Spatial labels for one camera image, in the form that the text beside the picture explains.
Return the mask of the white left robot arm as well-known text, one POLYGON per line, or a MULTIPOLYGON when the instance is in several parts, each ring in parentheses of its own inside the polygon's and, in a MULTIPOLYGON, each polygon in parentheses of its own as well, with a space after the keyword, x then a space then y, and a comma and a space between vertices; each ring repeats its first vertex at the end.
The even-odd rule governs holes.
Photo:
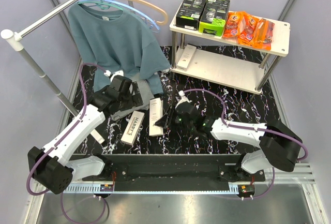
POLYGON ((110 85, 85 100, 78 116, 56 138, 43 148, 34 146, 29 150, 27 191, 33 196, 41 194, 31 190, 32 179, 56 195, 62 193, 72 181, 85 177, 96 176, 102 181, 107 180, 112 168, 103 156, 90 155, 77 160, 71 160, 71 157, 84 139, 108 117, 142 104, 138 83, 121 75, 114 76, 110 85))

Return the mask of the white Harry's box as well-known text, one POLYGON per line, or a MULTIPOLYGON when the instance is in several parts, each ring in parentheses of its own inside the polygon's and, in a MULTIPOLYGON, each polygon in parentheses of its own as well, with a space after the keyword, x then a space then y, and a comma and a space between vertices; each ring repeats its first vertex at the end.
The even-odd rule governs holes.
POLYGON ((163 135, 163 128, 156 126, 156 122, 163 117, 163 103, 160 98, 151 99, 149 103, 149 136, 163 135))
POLYGON ((126 129, 121 137, 121 141, 125 144, 133 146, 140 126, 142 125, 144 119, 144 113, 140 111, 133 111, 132 116, 126 126, 126 129))

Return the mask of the long white cosmetic box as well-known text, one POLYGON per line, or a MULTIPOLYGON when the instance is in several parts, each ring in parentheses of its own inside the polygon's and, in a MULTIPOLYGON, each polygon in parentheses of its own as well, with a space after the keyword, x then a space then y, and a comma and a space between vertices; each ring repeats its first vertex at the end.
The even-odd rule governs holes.
POLYGON ((190 61, 192 60, 197 47, 191 44, 187 44, 179 58, 179 61, 176 65, 178 69, 186 71, 188 69, 188 66, 190 64, 190 61))

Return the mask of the black green razor box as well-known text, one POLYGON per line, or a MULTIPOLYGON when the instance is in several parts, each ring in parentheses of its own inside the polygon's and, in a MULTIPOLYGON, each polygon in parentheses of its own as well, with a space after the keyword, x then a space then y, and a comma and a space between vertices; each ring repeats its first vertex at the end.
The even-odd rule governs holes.
POLYGON ((230 0, 207 0, 199 22, 199 32, 217 37, 223 35, 230 0))

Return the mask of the orange snack packet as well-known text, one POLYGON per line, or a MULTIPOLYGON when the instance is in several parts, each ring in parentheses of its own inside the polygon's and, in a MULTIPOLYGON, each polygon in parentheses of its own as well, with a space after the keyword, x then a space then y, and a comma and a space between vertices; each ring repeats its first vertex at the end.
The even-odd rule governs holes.
POLYGON ((254 37, 254 31, 257 27, 257 24, 259 22, 259 18, 250 15, 248 13, 244 14, 244 29, 242 30, 241 34, 238 37, 238 43, 243 44, 245 46, 253 46, 253 37, 254 37))
POLYGON ((234 38, 241 34, 244 14, 244 11, 230 12, 228 14, 223 38, 234 38))
POLYGON ((260 19, 254 31, 253 47, 262 50, 271 50, 274 27, 274 22, 260 19))

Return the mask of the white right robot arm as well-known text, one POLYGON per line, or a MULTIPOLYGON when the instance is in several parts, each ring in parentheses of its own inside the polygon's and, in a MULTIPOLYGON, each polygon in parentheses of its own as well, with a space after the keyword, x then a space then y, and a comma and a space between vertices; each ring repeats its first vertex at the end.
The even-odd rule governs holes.
POLYGON ((224 121, 220 117, 200 115, 188 102, 169 107, 167 113, 155 122, 155 126, 163 129, 184 128, 205 138, 237 141, 258 148, 255 152, 245 153, 235 167, 235 175, 241 181, 271 167, 292 172, 302 143, 279 120, 269 124, 224 121))

